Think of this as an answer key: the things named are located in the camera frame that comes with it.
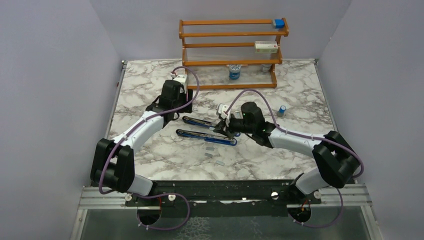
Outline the blue stapler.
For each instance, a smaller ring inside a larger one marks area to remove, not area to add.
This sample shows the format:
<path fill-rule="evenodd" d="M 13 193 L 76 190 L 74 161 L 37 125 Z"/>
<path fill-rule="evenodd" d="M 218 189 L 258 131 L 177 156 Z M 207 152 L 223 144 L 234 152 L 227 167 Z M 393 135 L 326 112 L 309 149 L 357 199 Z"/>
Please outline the blue stapler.
<path fill-rule="evenodd" d="M 232 137 L 226 137 L 222 134 L 215 133 L 213 132 L 213 129 L 217 123 L 213 123 L 213 122 L 202 120 L 202 119 L 197 119 L 197 118 L 193 118 L 189 116 L 183 116 L 182 121 L 188 125 L 193 125 L 193 126 L 201 127 L 204 129 L 208 129 L 208 132 L 177 129 L 175 132 L 179 137 L 201 139 L 209 143 L 215 143 L 215 144 L 221 144 L 221 145 L 227 145 L 227 146 L 236 146 L 238 143 L 236 138 L 241 135 L 239 132 L 233 132 L 231 130 L 230 131 L 232 133 Z"/>

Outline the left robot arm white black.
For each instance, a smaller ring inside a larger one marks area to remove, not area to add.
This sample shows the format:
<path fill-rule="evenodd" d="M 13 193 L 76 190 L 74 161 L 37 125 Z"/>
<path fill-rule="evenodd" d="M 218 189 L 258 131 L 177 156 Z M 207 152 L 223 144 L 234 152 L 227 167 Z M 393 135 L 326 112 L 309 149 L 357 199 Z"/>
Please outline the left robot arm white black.
<path fill-rule="evenodd" d="M 146 107 L 140 119 L 114 139 L 96 144 L 90 179 L 100 188 L 133 193 L 144 205 L 157 200 L 152 180 L 135 173 L 135 154 L 155 133 L 175 119 L 175 114 L 191 113 L 197 93 L 181 81 L 166 80 L 161 94 Z"/>

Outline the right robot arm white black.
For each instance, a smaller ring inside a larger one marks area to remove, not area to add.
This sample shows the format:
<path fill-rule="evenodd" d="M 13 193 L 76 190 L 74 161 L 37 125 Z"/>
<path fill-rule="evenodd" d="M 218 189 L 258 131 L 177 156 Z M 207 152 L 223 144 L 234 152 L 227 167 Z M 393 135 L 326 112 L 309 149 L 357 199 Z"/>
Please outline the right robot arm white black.
<path fill-rule="evenodd" d="M 361 167 L 354 151 L 337 131 L 318 136 L 303 132 L 280 130 L 265 120 L 262 110 L 254 102 L 241 106 L 241 117 L 230 112 L 230 107 L 219 104 L 216 108 L 220 122 L 217 126 L 225 135 L 246 134 L 258 145 L 271 149 L 286 149 L 315 160 L 316 168 L 300 174 L 290 184 L 289 199 L 300 204 L 309 194 L 328 186 L 341 189 Z"/>

